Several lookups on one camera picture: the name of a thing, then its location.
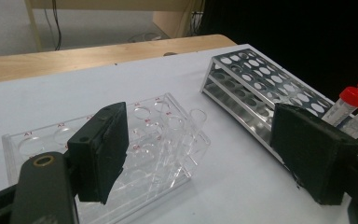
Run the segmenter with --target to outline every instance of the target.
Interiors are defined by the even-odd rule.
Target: test tube rack
[[[334,103],[250,45],[212,57],[200,91],[282,164],[269,145],[275,104],[299,106],[321,118]]]
[[[48,151],[65,152],[68,139],[92,116],[4,135],[2,143],[9,184],[18,182],[20,168],[30,157]],[[124,170],[112,187],[106,205],[79,203],[76,199],[81,223],[127,223],[147,212],[153,201],[190,180],[211,144],[200,131],[192,136],[191,148],[174,148],[165,155],[173,159],[159,165],[168,120],[175,118],[187,128],[192,127],[187,125],[189,115],[170,93],[127,105],[127,118],[130,145]]]

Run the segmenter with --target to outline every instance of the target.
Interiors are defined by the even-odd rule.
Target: table surface
[[[1,56],[0,81],[157,58],[170,52],[188,53],[235,45],[233,41],[223,35],[205,35],[86,49]]]
[[[86,49],[0,57],[0,73],[11,72],[8,77],[0,75],[0,189],[7,186],[3,134],[79,118],[114,102],[131,104],[170,92],[184,109],[207,112],[203,131],[212,143],[191,181],[155,201],[153,209],[133,223],[349,224],[348,196],[341,206],[317,204],[304,189],[297,188],[291,174],[251,134],[200,93],[211,58],[246,46],[215,35],[108,48],[117,51],[104,51],[99,59],[112,57],[103,64],[92,54],[80,57]],[[183,54],[161,57],[169,51]],[[67,57],[63,56],[66,52],[70,52]],[[7,58],[16,60],[6,65],[10,62]],[[33,65],[18,68],[28,71],[26,75],[9,70],[21,64],[21,59]],[[81,69],[81,62],[88,59],[95,63]],[[45,63],[51,61],[57,64],[48,70],[51,66]],[[72,71],[62,70],[62,61],[71,65],[65,69]],[[40,67],[45,67],[43,73],[36,74]]]

